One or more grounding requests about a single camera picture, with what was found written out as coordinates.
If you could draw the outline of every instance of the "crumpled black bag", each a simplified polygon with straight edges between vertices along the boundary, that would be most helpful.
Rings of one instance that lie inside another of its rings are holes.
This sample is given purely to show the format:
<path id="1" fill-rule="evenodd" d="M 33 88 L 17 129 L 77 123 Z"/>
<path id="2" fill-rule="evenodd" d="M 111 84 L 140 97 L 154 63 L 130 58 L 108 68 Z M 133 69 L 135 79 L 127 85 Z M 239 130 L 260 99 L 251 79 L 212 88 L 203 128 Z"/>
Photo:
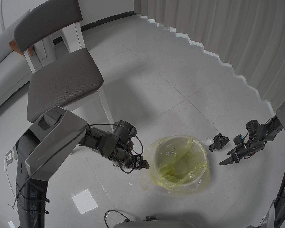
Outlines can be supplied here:
<path id="1" fill-rule="evenodd" d="M 220 150 L 222 149 L 228 142 L 229 138 L 226 136 L 223 136 L 221 133 L 217 134 L 214 137 L 214 143 L 209 146 L 209 150 L 213 152 L 214 150 Z"/>

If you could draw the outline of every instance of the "beige curtain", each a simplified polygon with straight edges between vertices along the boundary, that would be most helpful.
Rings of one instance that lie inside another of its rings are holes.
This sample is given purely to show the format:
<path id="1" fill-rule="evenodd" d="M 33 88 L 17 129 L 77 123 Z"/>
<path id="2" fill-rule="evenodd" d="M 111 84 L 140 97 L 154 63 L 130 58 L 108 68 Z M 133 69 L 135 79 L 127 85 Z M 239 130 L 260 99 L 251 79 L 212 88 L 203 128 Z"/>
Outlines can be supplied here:
<path id="1" fill-rule="evenodd" d="M 134 0 L 134 7 L 218 54 L 274 111 L 285 101 L 284 0 Z"/>

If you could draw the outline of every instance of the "sofa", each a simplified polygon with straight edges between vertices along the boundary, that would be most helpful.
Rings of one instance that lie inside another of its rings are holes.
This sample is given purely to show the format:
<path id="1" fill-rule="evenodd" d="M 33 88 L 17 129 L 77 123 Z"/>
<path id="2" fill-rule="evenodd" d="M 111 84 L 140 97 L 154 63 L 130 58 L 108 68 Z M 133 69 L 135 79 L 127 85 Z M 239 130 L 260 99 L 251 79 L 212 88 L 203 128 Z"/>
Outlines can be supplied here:
<path id="1" fill-rule="evenodd" d="M 0 105 L 32 77 L 25 56 L 16 53 L 9 46 L 14 38 L 14 29 L 29 12 L 27 11 L 0 34 Z M 52 37 L 48 36 L 33 45 L 32 53 L 32 62 L 36 70 L 55 61 Z"/>

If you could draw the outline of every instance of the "power outlet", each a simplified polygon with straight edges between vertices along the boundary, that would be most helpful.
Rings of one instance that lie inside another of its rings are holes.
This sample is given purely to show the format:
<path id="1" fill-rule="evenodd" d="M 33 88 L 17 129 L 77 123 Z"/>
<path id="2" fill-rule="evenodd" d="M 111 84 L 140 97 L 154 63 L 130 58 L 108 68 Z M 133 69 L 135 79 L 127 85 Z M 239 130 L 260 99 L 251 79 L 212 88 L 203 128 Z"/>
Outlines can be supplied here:
<path id="1" fill-rule="evenodd" d="M 6 164 L 10 165 L 13 162 L 12 150 L 6 154 Z"/>

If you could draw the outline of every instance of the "orange pillow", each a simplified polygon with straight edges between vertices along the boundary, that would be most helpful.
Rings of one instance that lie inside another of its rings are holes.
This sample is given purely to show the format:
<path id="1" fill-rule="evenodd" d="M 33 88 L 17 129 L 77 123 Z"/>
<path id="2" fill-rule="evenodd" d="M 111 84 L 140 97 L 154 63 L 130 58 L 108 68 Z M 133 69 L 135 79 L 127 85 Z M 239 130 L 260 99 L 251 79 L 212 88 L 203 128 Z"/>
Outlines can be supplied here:
<path id="1" fill-rule="evenodd" d="M 14 39 L 9 43 L 9 46 L 12 48 L 13 51 L 19 53 L 20 55 L 24 55 L 24 53 L 20 52 L 20 50 L 18 49 L 17 44 Z M 28 48 L 28 51 L 31 57 L 33 56 L 32 49 L 33 47 Z"/>

